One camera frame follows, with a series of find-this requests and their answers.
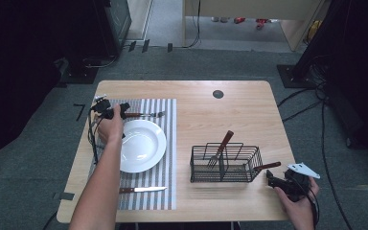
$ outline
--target red object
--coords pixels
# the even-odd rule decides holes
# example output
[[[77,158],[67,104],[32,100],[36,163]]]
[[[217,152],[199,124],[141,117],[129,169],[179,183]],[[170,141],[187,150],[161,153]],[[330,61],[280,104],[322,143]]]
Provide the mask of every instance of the red object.
[[[258,23],[256,29],[261,30],[267,21],[268,19],[256,19],[256,22]]]
[[[235,17],[234,22],[235,24],[239,24],[241,22],[244,22],[244,20],[246,20],[246,18],[244,17]]]

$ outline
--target utensil holder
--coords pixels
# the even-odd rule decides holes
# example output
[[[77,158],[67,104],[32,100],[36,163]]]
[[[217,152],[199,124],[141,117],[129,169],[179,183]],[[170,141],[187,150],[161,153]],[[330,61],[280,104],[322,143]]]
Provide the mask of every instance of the utensil holder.
[[[191,182],[252,182],[261,170],[262,158],[259,147],[243,143],[228,143],[214,167],[208,165],[217,154],[220,143],[193,146],[191,154]]]

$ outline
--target knife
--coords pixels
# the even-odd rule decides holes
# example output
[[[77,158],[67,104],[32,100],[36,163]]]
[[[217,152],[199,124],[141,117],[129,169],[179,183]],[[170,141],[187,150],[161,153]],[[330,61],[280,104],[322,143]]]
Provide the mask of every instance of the knife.
[[[132,117],[152,117],[152,118],[160,118],[166,115],[165,111],[162,112],[153,112],[153,113],[125,113],[128,118]]]
[[[281,165],[282,165],[282,163],[280,161],[277,161],[277,162],[274,162],[274,163],[257,166],[255,168],[253,168],[253,170],[264,170],[264,169],[278,167],[278,166],[281,166]]]
[[[143,188],[120,188],[120,194],[128,194],[128,193],[142,193],[142,192],[157,192],[166,190],[167,187],[143,187]]]

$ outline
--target hand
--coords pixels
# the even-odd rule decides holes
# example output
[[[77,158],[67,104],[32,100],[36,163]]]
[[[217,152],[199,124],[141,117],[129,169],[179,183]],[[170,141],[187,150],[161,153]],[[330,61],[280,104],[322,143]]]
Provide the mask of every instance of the hand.
[[[98,135],[105,144],[122,139],[124,124],[122,123],[121,116],[119,116],[120,113],[121,107],[115,104],[112,120],[102,119],[98,124]]]
[[[319,186],[312,177],[310,177],[310,185],[312,192],[309,192],[309,196],[314,201],[314,196],[319,192]],[[275,187],[274,190],[282,202],[283,210],[288,214],[296,230],[314,229],[312,208],[310,201],[306,197],[297,202],[292,202],[282,189]]]

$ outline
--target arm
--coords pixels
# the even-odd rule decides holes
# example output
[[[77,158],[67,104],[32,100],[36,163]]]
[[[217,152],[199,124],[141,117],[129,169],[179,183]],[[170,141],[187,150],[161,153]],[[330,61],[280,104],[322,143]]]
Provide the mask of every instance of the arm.
[[[114,229],[118,207],[120,162],[123,135],[121,108],[114,107],[114,118],[103,119],[98,127],[106,143],[98,165],[77,203],[70,229]]]
[[[313,194],[317,195],[319,192],[319,186],[312,177],[310,177],[310,184]],[[274,190],[276,191],[277,196],[279,196],[284,211],[288,214],[288,217],[294,225],[294,228],[296,230],[313,230],[314,226],[312,208],[309,200],[304,197],[297,202],[292,202],[288,199],[287,195],[282,189],[275,187]]]

